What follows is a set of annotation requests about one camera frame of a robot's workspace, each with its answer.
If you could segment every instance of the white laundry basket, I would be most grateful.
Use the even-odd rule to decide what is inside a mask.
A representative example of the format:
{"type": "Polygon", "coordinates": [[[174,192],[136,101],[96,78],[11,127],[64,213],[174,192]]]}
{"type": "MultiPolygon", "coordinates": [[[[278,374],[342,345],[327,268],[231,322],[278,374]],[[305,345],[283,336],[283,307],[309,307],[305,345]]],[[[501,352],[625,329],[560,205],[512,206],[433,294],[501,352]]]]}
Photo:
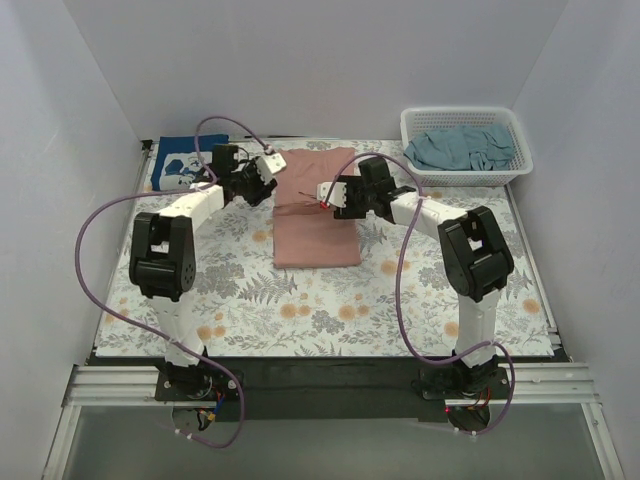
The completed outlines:
{"type": "Polygon", "coordinates": [[[419,170],[404,157],[409,170],[419,178],[423,185],[432,186],[470,186],[497,187],[506,185],[518,175],[533,170],[533,160],[522,128],[514,113],[507,108],[496,107],[424,107],[407,108],[400,116],[400,130],[402,133],[402,147],[409,145],[409,141],[426,130],[435,128],[452,128],[457,125],[471,125],[482,127],[499,123],[504,125],[513,139],[515,156],[509,163],[509,170],[504,171],[439,171],[419,170]]]}

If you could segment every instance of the white wall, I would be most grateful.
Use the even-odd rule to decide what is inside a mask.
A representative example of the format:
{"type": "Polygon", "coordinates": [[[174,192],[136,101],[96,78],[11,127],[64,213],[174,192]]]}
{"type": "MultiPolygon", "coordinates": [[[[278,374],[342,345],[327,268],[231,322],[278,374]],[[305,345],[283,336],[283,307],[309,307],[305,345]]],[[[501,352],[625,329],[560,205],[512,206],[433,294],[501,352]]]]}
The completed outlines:
{"type": "Polygon", "coordinates": [[[536,164],[518,206],[627,478],[640,478],[639,24],[637,1],[570,0],[515,104],[536,164]]]}
{"type": "MultiPolygon", "coordinates": [[[[140,144],[61,0],[0,2],[0,58],[0,478],[36,479],[98,320],[75,279],[75,235],[132,190],[140,144]]],[[[123,219],[105,215],[86,245],[102,294],[123,219]]]]}
{"type": "Polygon", "coordinates": [[[262,134],[399,138],[408,106],[512,105],[566,0],[65,3],[140,138],[212,112],[262,134]]]}

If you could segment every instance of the floral tablecloth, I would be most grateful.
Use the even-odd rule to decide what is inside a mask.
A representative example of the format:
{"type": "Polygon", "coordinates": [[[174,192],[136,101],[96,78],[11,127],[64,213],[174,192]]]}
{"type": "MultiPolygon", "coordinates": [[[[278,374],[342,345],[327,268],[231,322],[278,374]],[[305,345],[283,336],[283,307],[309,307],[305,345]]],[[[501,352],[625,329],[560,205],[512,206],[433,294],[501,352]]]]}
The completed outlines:
{"type": "MultiPolygon", "coordinates": [[[[401,158],[397,141],[287,140],[276,148],[354,147],[401,158]]],[[[243,143],[258,154],[255,143],[243,143]]],[[[152,155],[149,173],[155,160],[152,155]]],[[[391,167],[399,184],[409,178],[391,167]]],[[[150,190],[149,175],[144,188],[150,190]]],[[[504,188],[427,188],[444,203],[491,208],[515,260],[498,305],[496,337],[514,355],[551,355],[547,318],[504,188]]],[[[141,199],[136,213],[156,211],[174,198],[141,199]]],[[[273,267],[272,199],[257,208],[240,200],[213,215],[196,235],[196,302],[191,315],[214,356],[406,356],[394,311],[394,280],[406,227],[373,215],[358,222],[362,264],[336,269],[273,267]]],[[[155,324],[154,314],[128,277],[130,234],[115,272],[108,304],[155,324]]],[[[458,334],[457,296],[444,273],[439,243],[415,233],[402,266],[402,306],[410,339],[426,355],[449,355],[458,334]]],[[[162,356],[157,337],[104,315],[97,356],[162,356]]]]}

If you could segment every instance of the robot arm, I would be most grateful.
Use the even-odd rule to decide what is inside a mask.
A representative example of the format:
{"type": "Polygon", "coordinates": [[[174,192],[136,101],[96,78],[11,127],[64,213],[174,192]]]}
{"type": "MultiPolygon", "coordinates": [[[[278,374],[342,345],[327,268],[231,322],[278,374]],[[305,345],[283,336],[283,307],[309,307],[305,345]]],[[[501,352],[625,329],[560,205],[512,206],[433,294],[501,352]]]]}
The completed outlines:
{"type": "MultiPolygon", "coordinates": [[[[336,207],[334,217],[365,218],[373,210],[391,223],[408,226],[418,206],[415,190],[397,188],[383,158],[364,160],[359,169],[360,176],[338,178],[328,199],[336,207]]],[[[331,182],[318,185],[318,200],[326,199],[330,185],[331,182]]],[[[491,210],[478,207],[466,211],[427,197],[423,199],[415,229],[440,241],[447,278],[458,294],[459,334],[453,353],[493,341],[496,306],[514,265],[491,210]]],[[[494,356],[493,347],[484,347],[462,361],[467,369],[479,370],[495,363],[494,356]]]]}
{"type": "MultiPolygon", "coordinates": [[[[286,167],[276,153],[245,161],[240,168],[237,154],[235,145],[217,145],[210,165],[218,177],[216,185],[211,186],[203,170],[192,185],[193,193],[158,212],[139,213],[134,220],[129,278],[149,298],[162,331],[197,353],[205,347],[190,316],[196,275],[194,234],[236,196],[251,206],[269,198],[277,185],[274,176],[286,167]]],[[[208,381],[197,365],[196,358],[167,346],[162,370],[194,395],[208,381]]]]}

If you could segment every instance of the blue cloth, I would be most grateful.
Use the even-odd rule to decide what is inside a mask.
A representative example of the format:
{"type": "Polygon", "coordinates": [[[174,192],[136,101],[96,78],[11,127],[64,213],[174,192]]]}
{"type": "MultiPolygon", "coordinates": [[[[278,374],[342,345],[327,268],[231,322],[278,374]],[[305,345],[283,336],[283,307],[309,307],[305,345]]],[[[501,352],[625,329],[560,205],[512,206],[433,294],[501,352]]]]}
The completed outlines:
{"type": "Polygon", "coordinates": [[[458,125],[415,137],[404,152],[419,170],[509,170],[513,139],[502,125],[458,125]]]}
{"type": "MultiPolygon", "coordinates": [[[[228,135],[200,135],[200,151],[209,162],[213,146],[227,143],[228,135]]],[[[200,167],[194,137],[160,137],[151,188],[154,191],[189,188],[200,167]]]]}

